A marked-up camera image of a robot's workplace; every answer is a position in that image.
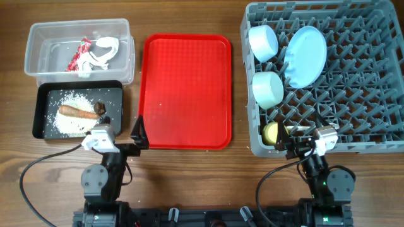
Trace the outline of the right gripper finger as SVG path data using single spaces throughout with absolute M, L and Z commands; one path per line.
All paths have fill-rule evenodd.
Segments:
M 288 130 L 282 121 L 278 121 L 277 126 L 278 129 L 277 129 L 275 149 L 277 151 L 288 150 L 288 147 L 290 146 L 290 137 L 288 134 Z
M 325 121 L 319 112 L 314 112 L 315 116 L 315 125 L 317 128 L 329 126 L 329 123 Z

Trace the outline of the yellow plastic cup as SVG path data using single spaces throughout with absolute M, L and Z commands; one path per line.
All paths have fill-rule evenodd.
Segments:
M 265 145 L 273 146 L 276 144 L 277 135 L 278 135 L 278 123 L 271 122 L 264 126 L 263 131 L 261 133 L 262 140 Z

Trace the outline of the white plastic spoon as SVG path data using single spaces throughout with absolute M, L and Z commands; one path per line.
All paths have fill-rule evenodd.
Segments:
M 290 131 L 311 131 L 314 130 L 314 126 L 297 126 L 297 125 L 291 125 L 291 126 L 286 126 L 285 127 L 289 132 Z

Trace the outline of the brown carrot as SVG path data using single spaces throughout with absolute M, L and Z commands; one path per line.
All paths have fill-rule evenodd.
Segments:
M 61 115 L 65 115 L 68 117 L 81 118 L 81 119 L 99 119 L 100 118 L 100 116 L 97 115 L 96 113 L 80 110 L 80 109 L 74 108 L 69 105 L 61 105 L 58 109 L 58 112 Z

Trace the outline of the mint green bowl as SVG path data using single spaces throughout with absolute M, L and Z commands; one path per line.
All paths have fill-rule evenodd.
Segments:
M 252 92 L 257 104 L 267 110 L 282 102 L 283 83 L 274 72 L 258 72 L 252 79 Z

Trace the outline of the red snack wrapper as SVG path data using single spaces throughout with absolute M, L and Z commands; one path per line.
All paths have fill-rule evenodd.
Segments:
M 84 58 L 83 56 L 84 56 L 84 54 L 86 54 L 88 52 L 91 44 L 92 44 L 92 41 L 87 38 L 83 38 L 81 40 L 75 55 L 72 57 L 72 59 L 70 60 L 68 66 L 66 68 L 66 72 L 80 70 L 79 60 L 81 58 Z

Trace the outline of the light blue plate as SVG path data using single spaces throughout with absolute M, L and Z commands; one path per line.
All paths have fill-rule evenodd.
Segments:
M 304 88 L 317 80 L 324 69 L 327 45 L 324 35 L 313 26 L 299 29 L 290 40 L 284 63 L 284 72 L 293 88 Z

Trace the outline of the light blue bowl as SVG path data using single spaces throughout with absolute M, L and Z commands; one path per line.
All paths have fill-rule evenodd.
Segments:
M 251 50 L 259 62 L 266 62 L 278 53 L 278 39 L 268 25 L 252 27 L 249 32 Z

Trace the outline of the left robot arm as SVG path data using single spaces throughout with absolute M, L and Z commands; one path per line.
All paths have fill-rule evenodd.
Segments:
M 128 202 L 118 201 L 124 172 L 131 172 L 130 156 L 139 156 L 149 148 L 143 117 L 138 116 L 131 133 L 133 143 L 116 144 L 112 126 L 97 124 L 81 145 L 102 155 L 100 164 L 90 165 L 81 174 L 85 206 L 73 215 L 73 226 L 140 226 L 140 219 Z

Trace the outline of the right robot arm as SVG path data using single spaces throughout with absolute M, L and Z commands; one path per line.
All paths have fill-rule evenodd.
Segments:
M 334 149 L 337 130 L 317 112 L 313 135 L 301 142 L 289 136 L 278 122 L 275 149 L 286 151 L 286 159 L 299 159 L 312 197 L 300 199 L 293 208 L 294 226 L 353 226 L 349 206 L 356 176 L 345 166 L 329 166 L 325 153 Z

